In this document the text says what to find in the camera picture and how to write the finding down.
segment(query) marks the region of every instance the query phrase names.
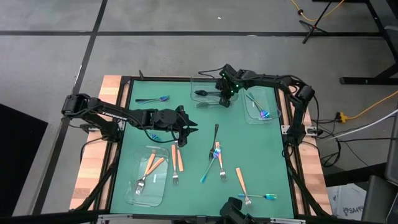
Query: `wooden table frame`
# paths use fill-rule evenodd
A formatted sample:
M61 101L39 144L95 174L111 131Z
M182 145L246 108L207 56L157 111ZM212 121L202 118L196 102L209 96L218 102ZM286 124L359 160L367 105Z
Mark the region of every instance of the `wooden table frame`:
M189 77L145 77L145 80L159 80L165 79L170 81L173 78L184 78ZM115 105L122 107L129 106L129 101L133 80L137 80L139 77L122 77L120 75L105 75L101 90L98 98ZM289 121L292 120L292 113L288 113L292 110L292 106L287 102L283 92L276 90L275 95L277 97L278 107L282 111L280 121L284 125L289 125ZM110 117L104 118L108 121L112 120ZM311 126L311 119L309 112L305 114L304 125ZM87 141L101 137L99 131L91 132L88 135ZM305 142L309 142L316 145L315 139L311 137L305 137ZM76 208L79 206L84 199L94 189L95 185L100 180L101 176L106 172L111 161L114 159L116 149L121 147L121 144L107 143L105 141L96 141L85 147L83 154L83 160L80 165L80 170L77 176L75 189L73 191L70 208ZM294 156L291 159L298 175L304 179L305 185L314 199L321 205L322 209L327 213L331 214L331 208L326 191L325 180L323 178L322 165L319 160L319 154L315 147L309 144L301 144L298 149L293 150ZM116 173L109 178L103 190L100 193L100 197L91 205L90 210L108 209L110 207L110 201L112 197L112 188ZM289 184L292 192L292 203L295 214L306 214L314 215L313 210L308 206L308 203L303 200L302 194L299 188L293 182L289 176Z

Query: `wooden board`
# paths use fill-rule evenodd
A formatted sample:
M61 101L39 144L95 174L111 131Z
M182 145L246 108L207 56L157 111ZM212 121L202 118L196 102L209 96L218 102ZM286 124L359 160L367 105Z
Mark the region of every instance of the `wooden board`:
M105 75L98 98L105 102L115 104L116 98L118 97L120 81L121 81L121 76L119 75ZM126 102L127 89L128 85L126 85L125 89L123 90L124 94L122 97L122 103L121 103L122 106L124 106ZM280 91L280 98L282 102L281 103L282 116L284 117L284 121L287 121L287 110L286 110L286 105L283 103L284 95L281 91ZM305 114L304 125L306 126L312 125L310 114L308 111ZM99 132L90 133L88 135L87 141L99 137L101 137ZM304 141L316 145L314 138L305 137ZM84 199L90 194L95 185L98 183L100 179L102 163L104 160L105 148L106 148L106 142L104 141L96 141L86 146L85 152L83 154L83 160L80 165L80 170L76 180L72 201L70 203L70 208L76 208L77 206L79 206L84 201ZM116 144L113 144L112 147L113 152L115 148ZM316 148L314 148L309 144L301 144L299 150L302 161L303 174L305 178L305 185L307 186L311 194L314 196L315 200L322 206L322 208L326 212L331 214L331 207L329 203L328 193L326 191L326 185L325 185L325 180L323 178L323 171L319 160L318 151ZM109 189L109 184L106 184L104 186L103 194L101 196L101 204L99 206L100 208L104 208L105 206L104 203L108 195L107 194L108 189ZM295 186L295 193L297 198L298 212L300 214L304 214L301 193L297 186Z

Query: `concrete floor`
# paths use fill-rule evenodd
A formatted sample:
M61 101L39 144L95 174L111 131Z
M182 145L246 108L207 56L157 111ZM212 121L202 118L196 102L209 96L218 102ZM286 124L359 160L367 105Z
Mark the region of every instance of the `concrete floor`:
M307 17L317 17L324 3L297 0ZM384 25L397 24L384 1L372 1ZM92 30L101 0L0 0L0 30ZM245 3L237 0L171 1L112 0L99 28L102 31L305 31L289 0ZM343 4L319 24L328 31L374 32L377 27L364 4ZM81 87L96 96L103 75L196 76L197 71L230 63L268 74L294 74L311 84L320 102L321 119L336 111L355 115L397 90L396 86L344 86L338 77L373 77L393 64L391 52L380 38L316 38L306 45L300 37L97 37ZM49 123L22 191L15 215L30 213L60 124L60 109L70 94L88 37L0 36L0 103ZM341 131L374 121L392 111L396 98L348 124ZM316 116L315 104L310 112ZM385 121L349 138L388 137L392 124ZM79 168L83 131L69 129L43 209L68 210ZM321 155L337 150L332 142L318 142ZM388 141L352 142L368 164L386 160ZM363 167L349 150L337 167Z

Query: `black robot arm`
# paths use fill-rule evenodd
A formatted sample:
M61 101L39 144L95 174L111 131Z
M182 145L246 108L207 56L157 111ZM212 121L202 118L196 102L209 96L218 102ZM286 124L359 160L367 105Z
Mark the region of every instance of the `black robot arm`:
M291 146L298 146L306 135L303 119L308 103L313 98L315 91L301 79L292 75L258 75L250 70L236 71L226 64L220 71L221 78L217 80L216 88L221 91L220 104L228 107L229 99L242 88L247 90L252 86L266 86L282 90L288 94L289 101L294 106L293 123L287 130L284 142ZM296 86L293 94L289 86Z
M197 131L196 128L189 127L197 124L189 120L183 106L178 106L175 110L129 110L103 102L98 98L89 97L86 94L77 94L67 96L62 114L70 119L83 119L91 127L98 128L104 139L111 142L118 142L122 138L119 125L117 122L105 120L98 114L126 121L141 130L170 131L173 136L173 140L170 141L178 140L180 147L187 144L187 137L190 133ZM174 133L178 133L178 138L174 137Z

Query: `wooden handle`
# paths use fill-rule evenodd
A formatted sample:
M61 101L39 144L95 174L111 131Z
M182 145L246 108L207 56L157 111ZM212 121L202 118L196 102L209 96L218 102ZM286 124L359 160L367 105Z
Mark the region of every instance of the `wooden handle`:
M244 194L247 194L246 193L246 186L244 185L243 176L242 176L242 173L241 173L241 169L239 167L236 168L236 174L238 175L239 182L241 183L242 190L243 190Z
M178 155L178 168L180 169L180 172L184 171L184 166L182 165L182 157L180 150L177 150L177 155Z
M218 161L220 162L220 167L223 168L223 160L221 159L221 153L218 155Z
M175 170L175 145L172 145L173 167Z
M148 170L148 173L146 175L149 175L152 171L154 171L154 169L156 169L156 167L158 167L163 161L163 157L156 161L155 164Z
M144 175L147 174L147 172L148 172L150 166L151 166L152 163L154 162L154 159L155 159L155 154L152 153L152 154L150 155L150 158L148 159L148 164L147 164L147 167L146 167L146 169L145 169Z

